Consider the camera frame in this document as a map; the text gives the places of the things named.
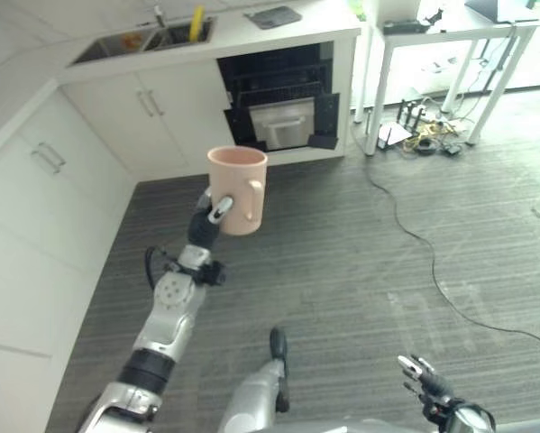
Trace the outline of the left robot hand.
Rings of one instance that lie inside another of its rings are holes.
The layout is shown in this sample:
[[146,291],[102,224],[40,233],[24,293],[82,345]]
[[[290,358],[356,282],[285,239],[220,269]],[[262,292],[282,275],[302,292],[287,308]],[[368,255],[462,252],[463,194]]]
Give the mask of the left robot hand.
[[233,207],[231,196],[222,196],[215,204],[208,187],[199,197],[195,212],[188,226],[188,242],[211,250],[219,236],[221,224]]

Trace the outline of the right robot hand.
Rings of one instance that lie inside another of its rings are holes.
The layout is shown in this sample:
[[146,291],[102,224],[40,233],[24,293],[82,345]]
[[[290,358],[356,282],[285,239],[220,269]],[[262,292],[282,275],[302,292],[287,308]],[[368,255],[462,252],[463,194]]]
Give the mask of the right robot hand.
[[435,424],[439,432],[445,432],[446,422],[452,412],[454,397],[452,386],[422,357],[399,355],[398,363],[406,377],[420,384],[418,391],[410,382],[404,382],[404,386],[422,403],[423,416]]

